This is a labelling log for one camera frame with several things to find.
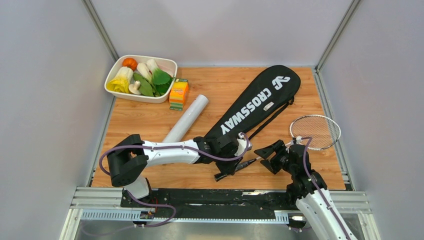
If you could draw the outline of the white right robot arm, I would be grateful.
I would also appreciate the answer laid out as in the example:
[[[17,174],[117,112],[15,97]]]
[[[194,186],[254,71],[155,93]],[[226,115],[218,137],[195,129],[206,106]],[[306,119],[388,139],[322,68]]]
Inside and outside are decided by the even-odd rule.
[[[355,240],[331,198],[321,175],[311,168],[306,144],[286,147],[282,140],[254,151],[262,158],[261,164],[273,174],[283,170],[291,175],[292,183],[286,187],[285,202],[291,209],[299,209],[320,240]]]

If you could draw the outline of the white racket with red strings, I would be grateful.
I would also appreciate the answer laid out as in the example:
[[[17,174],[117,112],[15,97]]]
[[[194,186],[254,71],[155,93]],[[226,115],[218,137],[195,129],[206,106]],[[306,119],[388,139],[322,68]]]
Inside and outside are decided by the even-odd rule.
[[[332,147],[341,137],[339,125],[329,117],[311,114],[295,119],[289,126],[292,140],[286,144],[278,140],[272,145],[255,150],[257,158],[235,167],[238,172],[262,159],[260,163],[274,175],[284,170],[292,179],[309,180],[313,171],[308,150],[321,151]]]

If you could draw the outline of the white shuttlecock tube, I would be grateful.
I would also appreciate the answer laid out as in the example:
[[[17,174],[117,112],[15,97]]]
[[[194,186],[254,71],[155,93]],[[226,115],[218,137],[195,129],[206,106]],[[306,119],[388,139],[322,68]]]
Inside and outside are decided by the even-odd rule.
[[[199,94],[183,113],[183,115],[179,118],[176,124],[172,127],[162,142],[172,143],[181,141],[208,103],[208,98],[202,94]]]

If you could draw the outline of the black racket bag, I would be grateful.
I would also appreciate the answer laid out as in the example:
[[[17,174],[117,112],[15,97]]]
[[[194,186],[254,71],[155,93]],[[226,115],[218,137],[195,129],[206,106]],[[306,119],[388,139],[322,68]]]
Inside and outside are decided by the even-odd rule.
[[[289,104],[301,86],[301,78],[284,65],[263,70],[205,135],[248,133],[282,106]]]

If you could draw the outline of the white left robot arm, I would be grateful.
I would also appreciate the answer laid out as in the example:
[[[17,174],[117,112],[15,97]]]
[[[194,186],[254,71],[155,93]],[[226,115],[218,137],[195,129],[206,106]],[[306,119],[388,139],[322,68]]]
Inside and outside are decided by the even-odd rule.
[[[140,207],[153,201],[149,181],[142,177],[145,168],[185,163],[210,164],[214,162],[223,174],[233,175],[243,156],[252,148],[249,138],[242,132],[219,137],[195,137],[180,142],[152,142],[132,134],[100,157],[107,159],[108,169],[100,163],[101,170],[109,175],[113,187],[123,187],[133,195]]]

